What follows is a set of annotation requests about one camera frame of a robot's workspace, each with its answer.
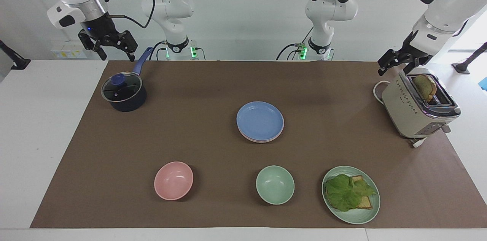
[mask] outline stack of plates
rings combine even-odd
[[[237,126],[248,140],[266,143],[276,139],[284,129],[284,117],[267,102],[249,102],[237,113]]]

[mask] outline bowl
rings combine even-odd
[[[293,196],[294,179],[285,168],[271,165],[259,172],[256,187],[263,201],[272,205],[281,205]]]
[[[154,178],[154,189],[164,200],[178,200],[193,185],[193,171],[183,162],[174,161],[162,166]]]

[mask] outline green plate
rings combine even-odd
[[[294,179],[283,167],[272,165],[262,169],[255,182],[259,196],[269,204],[281,205],[294,194]]]
[[[372,204],[372,210],[353,209],[346,212],[342,212],[340,210],[337,210],[336,208],[333,208],[332,205],[330,205],[330,202],[328,201],[325,192],[325,183],[328,179],[334,178],[339,174],[344,174],[348,176],[361,175],[364,181],[367,182],[367,184],[369,184],[372,188],[374,188],[377,194],[373,194],[369,196],[370,203]],[[326,205],[328,206],[328,208],[330,209],[330,211],[339,219],[350,224],[365,224],[370,220],[374,219],[377,213],[379,212],[379,208],[380,208],[379,190],[377,190],[377,186],[374,183],[374,181],[372,181],[372,179],[367,174],[365,174],[363,171],[360,171],[357,168],[353,168],[350,166],[338,166],[331,169],[329,172],[326,173],[325,177],[323,178],[323,182],[321,184],[321,193],[323,194],[323,199]]]

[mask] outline white table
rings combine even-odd
[[[487,239],[487,229],[28,229],[105,66],[103,61],[32,61],[0,83],[0,240]],[[450,66],[428,68],[462,108],[448,138],[487,201],[487,96]]]

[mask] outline cable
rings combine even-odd
[[[146,25],[141,25],[139,22],[137,22],[136,20],[132,19],[131,17],[129,16],[125,16],[125,15],[108,15],[108,17],[110,19],[128,19],[129,21],[133,21],[135,24],[139,25],[141,28],[147,28],[147,26],[149,25],[149,22],[151,21],[152,19],[152,15],[154,14],[154,8],[155,8],[155,0],[153,0],[153,7],[151,9],[151,14],[149,15],[149,18],[147,20],[147,23]]]
[[[167,49],[165,47],[162,47],[162,48],[157,49],[157,51],[155,52],[155,59],[156,59],[156,61],[159,61],[159,51],[160,50],[167,51]]]
[[[287,55],[287,59],[286,60],[289,60],[289,57],[291,56],[292,53],[296,54],[298,51],[294,50],[294,51],[291,51],[289,52],[289,55]]]
[[[463,28],[465,28],[465,25],[466,25],[467,22],[468,22],[468,20],[466,20],[466,22],[462,25],[462,27],[460,28],[460,31],[458,31],[458,33],[456,33],[452,37],[460,35],[462,33],[462,31],[463,31]]]
[[[301,40],[301,43],[303,43],[303,42],[306,40],[306,38],[309,36],[309,34],[310,34],[310,33],[311,33],[311,31],[313,30],[313,28],[314,28],[314,27],[312,27],[312,28],[311,28],[311,29],[308,31],[308,34],[306,34],[306,36],[304,36],[303,40]]]
[[[205,50],[203,50],[201,47],[196,47],[194,50],[201,50],[203,52],[203,59],[207,59],[207,56],[205,56]]]
[[[149,60],[151,60],[151,59],[152,59],[152,55],[154,54],[154,50],[157,48],[157,46],[159,46],[159,44],[166,44],[166,43],[167,43],[167,42],[166,42],[165,40],[163,40],[163,41],[160,41],[160,42],[156,43],[156,44],[154,45],[154,47],[153,47],[153,51],[151,52],[151,55],[149,56]]]
[[[330,61],[333,61],[333,57],[334,57],[334,48],[332,48],[332,49],[330,50],[330,52],[332,52],[332,51],[333,51],[333,54],[332,54],[332,58],[330,59]]]
[[[372,94],[374,94],[374,97],[376,97],[377,101],[379,101],[382,105],[384,105],[384,102],[381,99],[379,99],[379,97],[377,97],[377,94],[376,94],[376,88],[381,83],[391,83],[391,82],[390,81],[386,81],[386,80],[381,80],[381,81],[377,82],[377,84],[372,89]]]
[[[275,58],[275,60],[279,60],[280,55],[281,55],[281,54],[282,54],[282,53],[283,53],[283,52],[284,52],[286,49],[288,49],[289,47],[294,46],[294,45],[296,45],[296,44],[291,43],[291,44],[287,45],[286,47],[282,48],[282,50],[279,52],[279,54],[277,55],[277,58]]]

